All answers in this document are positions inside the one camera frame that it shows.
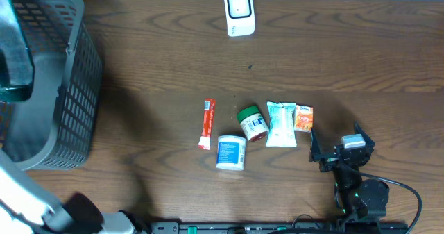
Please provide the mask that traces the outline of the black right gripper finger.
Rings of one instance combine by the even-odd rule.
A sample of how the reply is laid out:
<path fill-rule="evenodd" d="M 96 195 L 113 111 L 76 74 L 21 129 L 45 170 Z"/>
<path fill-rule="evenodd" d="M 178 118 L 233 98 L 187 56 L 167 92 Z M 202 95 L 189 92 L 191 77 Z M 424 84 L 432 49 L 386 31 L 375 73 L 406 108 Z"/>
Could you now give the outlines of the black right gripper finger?
<path fill-rule="evenodd" d="M 354 131 L 356 135 L 360 135 L 367 148 L 373 149 L 375 142 L 367 135 L 367 133 L 361 128 L 358 122 L 354 123 Z"/>
<path fill-rule="evenodd" d="M 311 130 L 311 146 L 310 146 L 310 154 L 309 161 L 310 162 L 333 162 L 336 161 L 335 153 L 323 153 L 321 151 L 321 146 L 316 137 L 315 130 Z"/>

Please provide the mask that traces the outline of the orange Kleenex tissue pack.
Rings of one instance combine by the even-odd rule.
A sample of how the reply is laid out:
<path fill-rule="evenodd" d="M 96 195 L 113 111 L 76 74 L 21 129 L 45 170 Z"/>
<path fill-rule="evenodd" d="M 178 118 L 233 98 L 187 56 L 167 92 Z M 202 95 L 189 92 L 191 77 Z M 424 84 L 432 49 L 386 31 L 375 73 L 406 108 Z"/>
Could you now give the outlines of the orange Kleenex tissue pack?
<path fill-rule="evenodd" d="M 310 132 L 314 123 L 314 109 L 310 106 L 297 105 L 295 110 L 294 129 Z"/>

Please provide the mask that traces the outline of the green white wipes pack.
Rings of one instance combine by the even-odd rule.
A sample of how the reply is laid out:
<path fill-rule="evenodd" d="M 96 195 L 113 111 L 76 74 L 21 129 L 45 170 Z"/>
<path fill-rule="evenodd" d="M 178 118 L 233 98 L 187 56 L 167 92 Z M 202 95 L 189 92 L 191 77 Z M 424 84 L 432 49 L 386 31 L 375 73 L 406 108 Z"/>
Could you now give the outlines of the green white wipes pack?
<path fill-rule="evenodd" d="M 293 121 L 296 104 L 268 101 L 266 105 L 270 117 L 266 146 L 296 148 L 297 142 Z"/>

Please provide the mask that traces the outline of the green lid jar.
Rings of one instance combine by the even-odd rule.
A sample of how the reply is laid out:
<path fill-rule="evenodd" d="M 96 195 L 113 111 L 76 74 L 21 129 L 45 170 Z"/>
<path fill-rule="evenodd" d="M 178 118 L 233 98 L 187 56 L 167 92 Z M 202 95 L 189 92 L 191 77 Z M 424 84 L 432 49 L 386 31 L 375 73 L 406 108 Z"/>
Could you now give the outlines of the green lid jar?
<path fill-rule="evenodd" d="M 269 128 L 257 106 L 250 106 L 237 114 L 238 122 L 249 142 L 268 135 Z"/>

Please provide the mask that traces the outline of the white round tub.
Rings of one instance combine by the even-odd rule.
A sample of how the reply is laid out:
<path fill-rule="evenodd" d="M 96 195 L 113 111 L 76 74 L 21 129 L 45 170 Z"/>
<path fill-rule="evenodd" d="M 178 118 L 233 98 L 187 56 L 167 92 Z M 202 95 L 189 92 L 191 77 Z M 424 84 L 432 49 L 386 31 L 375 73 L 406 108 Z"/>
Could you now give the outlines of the white round tub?
<path fill-rule="evenodd" d="M 218 138 L 216 168 L 233 171 L 244 170 L 247 139 L 235 135 Z"/>

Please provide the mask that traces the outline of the red snack package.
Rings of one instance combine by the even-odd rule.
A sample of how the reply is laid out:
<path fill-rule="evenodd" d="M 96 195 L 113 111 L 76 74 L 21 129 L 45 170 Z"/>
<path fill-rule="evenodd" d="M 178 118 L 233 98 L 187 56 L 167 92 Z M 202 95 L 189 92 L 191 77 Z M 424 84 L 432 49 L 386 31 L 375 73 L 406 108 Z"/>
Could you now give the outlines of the red snack package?
<path fill-rule="evenodd" d="M 200 149 L 210 150 L 215 107 L 215 99 L 206 99 L 204 101 L 203 130 L 198 142 Z"/>

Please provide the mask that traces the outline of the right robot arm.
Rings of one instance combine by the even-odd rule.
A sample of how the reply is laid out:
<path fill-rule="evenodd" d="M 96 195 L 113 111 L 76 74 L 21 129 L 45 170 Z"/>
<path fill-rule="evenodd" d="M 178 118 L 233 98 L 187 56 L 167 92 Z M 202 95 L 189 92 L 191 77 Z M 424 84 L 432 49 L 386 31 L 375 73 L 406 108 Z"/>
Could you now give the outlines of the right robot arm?
<path fill-rule="evenodd" d="M 378 220 L 386 215 L 389 186 L 375 178 L 362 178 L 359 168 L 370 160 L 375 143 L 360 125 L 355 124 L 354 130 L 330 153 L 321 151 L 315 131 L 311 131 L 309 161 L 317 162 L 321 172 L 333 173 L 336 204 L 350 221 Z"/>

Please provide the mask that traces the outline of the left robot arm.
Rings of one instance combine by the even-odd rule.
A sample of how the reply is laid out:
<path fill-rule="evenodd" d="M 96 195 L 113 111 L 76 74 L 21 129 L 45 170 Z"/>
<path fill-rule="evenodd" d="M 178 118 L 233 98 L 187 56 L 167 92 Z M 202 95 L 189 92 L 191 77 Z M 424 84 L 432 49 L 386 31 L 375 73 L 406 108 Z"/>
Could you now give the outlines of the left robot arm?
<path fill-rule="evenodd" d="M 1 232 L 135 234 L 151 228 L 125 211 L 101 212 L 81 193 L 61 202 L 1 153 Z"/>

